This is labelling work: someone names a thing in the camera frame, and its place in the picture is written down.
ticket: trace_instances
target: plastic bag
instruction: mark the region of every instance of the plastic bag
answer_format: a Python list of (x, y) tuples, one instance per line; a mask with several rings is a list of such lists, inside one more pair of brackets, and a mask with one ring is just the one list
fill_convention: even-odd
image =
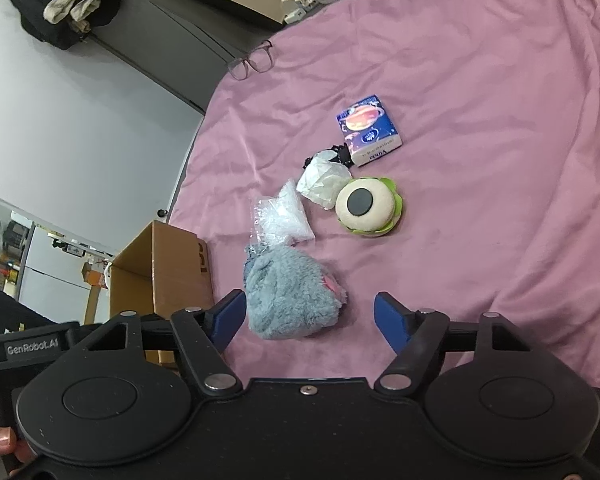
[(289, 180), (278, 196), (260, 197), (253, 205), (253, 232), (251, 245), (293, 245), (296, 242), (315, 240), (296, 193), (296, 183)]
[(296, 189), (311, 202), (325, 209), (333, 209), (338, 194), (351, 179), (346, 166), (315, 156), (304, 170)]

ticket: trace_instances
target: small box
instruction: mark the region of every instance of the small box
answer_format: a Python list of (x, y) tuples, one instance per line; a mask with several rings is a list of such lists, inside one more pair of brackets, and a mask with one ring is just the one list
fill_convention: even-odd
[(99, 270), (94, 270), (91, 264), (84, 264), (82, 266), (82, 279), (91, 286), (107, 288), (107, 284), (104, 281), (104, 274)]
[(402, 146), (402, 139), (377, 96), (358, 101), (338, 115), (351, 160), (362, 166)]
[[(111, 264), (110, 316), (135, 310), (169, 319), (188, 306), (214, 306), (206, 244), (193, 233), (154, 221)], [(150, 362), (175, 366), (173, 352), (145, 355)]]

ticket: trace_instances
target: glasses frame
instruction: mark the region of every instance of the glasses frame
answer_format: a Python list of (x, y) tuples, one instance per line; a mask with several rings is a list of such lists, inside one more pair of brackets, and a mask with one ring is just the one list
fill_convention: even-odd
[[(227, 67), (227, 70), (229, 71), (229, 74), (231, 74), (231, 77), (233, 77), (236, 81), (244, 81), (245, 79), (247, 79), (249, 77), (249, 67), (253, 68), (259, 74), (264, 74), (265, 72), (268, 72), (269, 70), (271, 70), (273, 68), (273, 56), (271, 55), (271, 52), (270, 52), (272, 47), (273, 47), (273, 44), (269, 40), (265, 40), (260, 46), (258, 46), (257, 48), (254, 48), (250, 53), (248, 53), (247, 57), (238, 57), (238, 58), (234, 59), (233, 61), (230, 61), (229, 63), (227, 63), (226, 67)], [(251, 56), (253, 55), (253, 53), (257, 52), (259, 50), (264, 50), (264, 52), (267, 53), (267, 56), (269, 56), (271, 66), (269, 68), (267, 68), (266, 70), (258, 70), (258, 67), (256, 67), (256, 65), (251, 60)], [(236, 63), (234, 65), (234, 69), (239, 67), (240, 63), (241, 63), (244, 66), (244, 77), (238, 77), (237, 75), (234, 74), (234, 72), (232, 70), (232, 64), (235, 63), (236, 61), (238, 61), (238, 63)]]

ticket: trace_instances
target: brown cardboard box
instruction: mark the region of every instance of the brown cardboard box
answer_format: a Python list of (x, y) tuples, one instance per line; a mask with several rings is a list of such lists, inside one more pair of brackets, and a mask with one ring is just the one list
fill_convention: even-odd
[[(111, 265), (109, 313), (155, 312), (169, 319), (188, 306), (214, 305), (206, 244), (162, 222), (149, 224)], [(146, 352), (148, 361), (173, 365), (173, 352)]]

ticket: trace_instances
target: pink bedsheet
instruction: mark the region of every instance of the pink bedsheet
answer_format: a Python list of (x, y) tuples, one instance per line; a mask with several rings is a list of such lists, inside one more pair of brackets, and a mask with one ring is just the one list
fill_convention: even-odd
[(387, 290), (452, 319), (501, 312), (600, 386), (600, 0), (344, 0), (272, 38), (275, 67), (219, 85), (172, 223), (209, 241), (216, 298), (242, 287), (250, 197), (342, 142), (336, 114), (377, 94), (404, 145), (354, 176), (395, 180), (383, 238), (305, 201), (350, 302), (338, 325), (226, 357), (252, 376), (366, 376), (394, 357)]

